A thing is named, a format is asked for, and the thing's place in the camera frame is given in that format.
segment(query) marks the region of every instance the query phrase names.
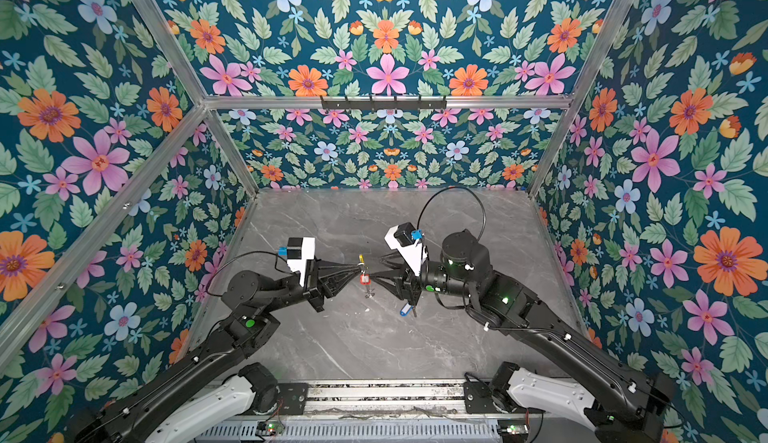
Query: black cable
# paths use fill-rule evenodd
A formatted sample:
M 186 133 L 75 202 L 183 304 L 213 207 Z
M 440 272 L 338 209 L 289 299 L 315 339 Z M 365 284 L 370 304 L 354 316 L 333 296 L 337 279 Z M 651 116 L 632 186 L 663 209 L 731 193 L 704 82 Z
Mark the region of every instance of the black cable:
M 538 434 L 542 432 L 542 427 L 544 426 L 544 413 L 542 412 L 542 421 L 538 424 L 538 429 L 536 430 L 536 435 L 531 440 L 528 440 L 527 443 L 533 443 L 536 441 L 536 438 L 538 438 Z
M 432 200 L 434 200 L 435 197 L 437 197 L 439 194 L 441 194 L 444 191 L 448 191 L 448 190 L 466 190 L 470 194 L 472 194 L 473 197 L 475 197 L 475 200 L 478 201 L 478 204 L 480 205 L 480 210 L 482 210 L 482 227 L 480 228 L 480 234 L 478 235 L 478 239 L 480 239 L 480 237 L 482 237 L 482 232 L 485 231 L 485 207 L 483 207 L 482 201 L 480 201 L 480 198 L 478 198 L 478 196 L 475 194 L 475 192 L 470 190 L 469 188 L 466 188 L 466 187 L 448 187 L 448 188 L 443 188 L 442 190 L 438 191 L 436 194 L 432 195 L 429 198 L 429 200 L 427 200 L 427 202 L 424 204 L 424 207 L 422 208 L 422 212 L 420 214 L 418 214 L 418 220 L 416 221 L 416 229 L 420 229 L 421 228 L 422 215 L 424 214 L 424 210 L 427 209 L 427 206 L 429 205 L 429 203 Z
M 233 259 L 231 259 L 230 261 L 228 261 L 228 262 L 226 262 L 224 265 L 222 265 L 222 266 L 221 266 L 221 268 L 219 268 L 218 270 L 216 270 L 216 273 L 214 273 L 214 275 L 210 277 L 210 280 L 208 281 L 208 285 L 205 287 L 205 293 L 207 293 L 208 295 L 211 295 L 211 296 L 218 296 L 219 298 L 220 298 L 220 297 L 222 297 L 222 296 L 224 296 L 224 294 L 223 294 L 223 293 L 219 295 L 219 294 L 216 294 L 216 293 L 211 293 L 210 291 L 208 291 L 208 289 L 210 288 L 210 286 L 213 284 L 213 282 L 214 282 L 214 278 L 216 278 L 216 275 L 218 275 L 219 273 L 221 273 L 221 270 L 223 270 L 224 268 L 226 268 L 228 265 L 231 265 L 232 263 L 234 263 L 234 261 L 235 261 L 236 259 L 242 258 L 243 256 L 253 255 L 253 254 L 255 254 L 255 253 L 262 253 L 262 254 L 265 254 L 265 255 L 273 255 L 273 256 L 275 257 L 275 269 L 276 269 L 277 271 L 279 271 L 279 272 L 281 272 L 281 273 L 284 273 L 284 274 L 286 274 L 286 275 L 295 275 L 295 273 L 288 273 L 288 272 L 286 272 L 286 271 L 284 271 L 284 270 L 282 270 L 282 269 L 278 269 L 278 268 L 277 268 L 277 260 L 278 260 L 278 259 L 282 259 L 282 260 L 283 260 L 283 261 L 286 263 L 286 265 L 288 264 L 288 262 L 286 261 L 286 259 L 285 259 L 285 258 L 283 258 L 282 256 L 278 255 L 278 254 L 277 254 L 277 253 L 275 253 L 274 251 L 263 251 L 263 250 L 261 250 L 261 249 L 255 249 L 255 250 L 253 250 L 253 251 L 246 251 L 245 253 L 241 253 L 240 255 L 237 255 L 237 256 L 235 256 Z

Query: wallpaper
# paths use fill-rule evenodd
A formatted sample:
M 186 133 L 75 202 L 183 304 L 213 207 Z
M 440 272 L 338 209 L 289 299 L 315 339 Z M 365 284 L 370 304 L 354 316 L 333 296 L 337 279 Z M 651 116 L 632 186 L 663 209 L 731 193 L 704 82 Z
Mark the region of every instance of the wallpaper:
M 127 0 L 0 0 L 0 323 L 189 102 Z
M 638 0 L 538 194 L 594 344 L 678 385 L 666 443 L 768 441 L 767 0 Z
M 245 208 L 201 124 L 0 379 L 0 441 L 61 443 L 69 416 L 172 364 Z
M 611 0 L 157 1 L 209 94 L 478 96 L 569 92 Z
M 524 189 L 557 125 L 546 108 L 222 114 L 264 188 Z

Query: gray surface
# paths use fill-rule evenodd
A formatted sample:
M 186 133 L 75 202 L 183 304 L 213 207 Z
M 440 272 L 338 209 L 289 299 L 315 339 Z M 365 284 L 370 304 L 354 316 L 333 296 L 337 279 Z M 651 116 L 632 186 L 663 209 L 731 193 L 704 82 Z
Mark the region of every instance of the gray surface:
M 288 237 L 317 237 L 316 256 L 354 263 L 366 256 L 372 271 L 384 269 L 378 256 L 389 253 L 384 235 L 389 227 L 411 221 L 434 190 L 264 191 L 250 228 L 237 250 L 284 246 Z M 482 242 L 491 262 L 502 273 L 519 279 L 552 307 L 564 321 L 578 321 L 568 289 L 552 251 L 540 234 L 530 200 L 522 191 L 480 191 L 488 223 Z M 481 212 L 466 192 L 441 194 L 425 212 L 422 228 L 433 259 L 442 239 L 464 228 L 477 234 Z M 247 256 L 233 263 L 233 273 L 252 269 L 278 277 L 273 261 Z M 384 289 L 365 298 L 357 282 L 327 299 L 325 311 L 307 304 L 275 312 L 282 323 L 264 348 L 248 362 L 260 361 L 277 379 L 461 378 L 464 371 L 493 375 L 502 361 L 514 361 L 543 375 L 564 375 L 552 362 L 522 343 L 495 332 L 484 332 L 461 311 L 443 309 L 429 293 L 418 304 L 418 318 L 401 317 L 400 302 Z M 446 297 L 447 305 L 461 303 Z M 218 302 L 208 318 L 227 313 Z

